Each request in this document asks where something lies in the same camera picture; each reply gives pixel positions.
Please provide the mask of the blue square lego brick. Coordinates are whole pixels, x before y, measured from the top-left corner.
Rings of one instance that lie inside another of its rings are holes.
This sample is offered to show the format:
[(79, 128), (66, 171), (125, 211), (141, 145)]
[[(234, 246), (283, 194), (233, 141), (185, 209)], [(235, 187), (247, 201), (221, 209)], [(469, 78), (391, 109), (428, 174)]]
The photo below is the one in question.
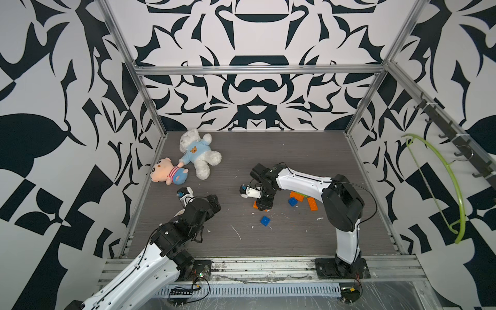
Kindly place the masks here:
[(298, 204), (298, 200), (296, 198), (290, 198), (288, 203), (290, 206), (295, 207)]

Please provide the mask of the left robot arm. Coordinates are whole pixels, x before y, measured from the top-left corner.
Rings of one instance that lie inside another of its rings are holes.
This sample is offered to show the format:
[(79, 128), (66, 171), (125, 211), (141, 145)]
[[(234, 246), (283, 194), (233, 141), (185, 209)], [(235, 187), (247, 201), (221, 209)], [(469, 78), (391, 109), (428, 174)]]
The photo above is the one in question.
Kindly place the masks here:
[(193, 197), (183, 213), (160, 225), (143, 251), (110, 283), (85, 301), (67, 309), (139, 309), (164, 286), (192, 270), (194, 258), (185, 250), (203, 242), (204, 224), (221, 210), (217, 195)]

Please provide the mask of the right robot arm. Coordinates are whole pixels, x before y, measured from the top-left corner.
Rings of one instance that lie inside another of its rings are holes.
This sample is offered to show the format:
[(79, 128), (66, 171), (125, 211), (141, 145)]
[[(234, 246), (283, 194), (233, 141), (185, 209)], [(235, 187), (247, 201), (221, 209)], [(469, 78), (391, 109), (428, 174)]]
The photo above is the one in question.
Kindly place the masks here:
[(364, 209), (364, 200), (354, 186), (341, 174), (321, 177), (301, 173), (279, 163), (273, 167), (257, 164), (250, 176), (257, 183), (254, 187), (240, 188), (243, 198), (254, 198), (258, 210), (273, 208), (279, 191), (293, 191), (320, 201), (330, 224), (336, 229), (336, 264), (352, 266), (360, 256), (359, 225)]

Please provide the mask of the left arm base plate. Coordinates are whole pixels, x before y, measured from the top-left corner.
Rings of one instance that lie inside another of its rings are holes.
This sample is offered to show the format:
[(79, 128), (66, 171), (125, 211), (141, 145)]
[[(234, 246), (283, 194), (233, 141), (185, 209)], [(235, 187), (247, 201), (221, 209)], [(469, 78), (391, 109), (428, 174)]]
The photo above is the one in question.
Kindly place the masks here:
[(197, 277), (210, 280), (212, 264), (212, 260), (195, 260), (182, 272), (182, 281), (193, 281)]

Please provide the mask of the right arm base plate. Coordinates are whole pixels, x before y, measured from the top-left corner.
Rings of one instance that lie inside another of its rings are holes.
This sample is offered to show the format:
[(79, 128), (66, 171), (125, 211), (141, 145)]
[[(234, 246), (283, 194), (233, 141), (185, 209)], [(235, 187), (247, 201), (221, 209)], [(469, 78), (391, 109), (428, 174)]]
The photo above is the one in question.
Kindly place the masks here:
[(316, 258), (315, 269), (320, 279), (369, 279), (371, 278), (366, 260), (358, 257), (348, 264), (340, 258)]

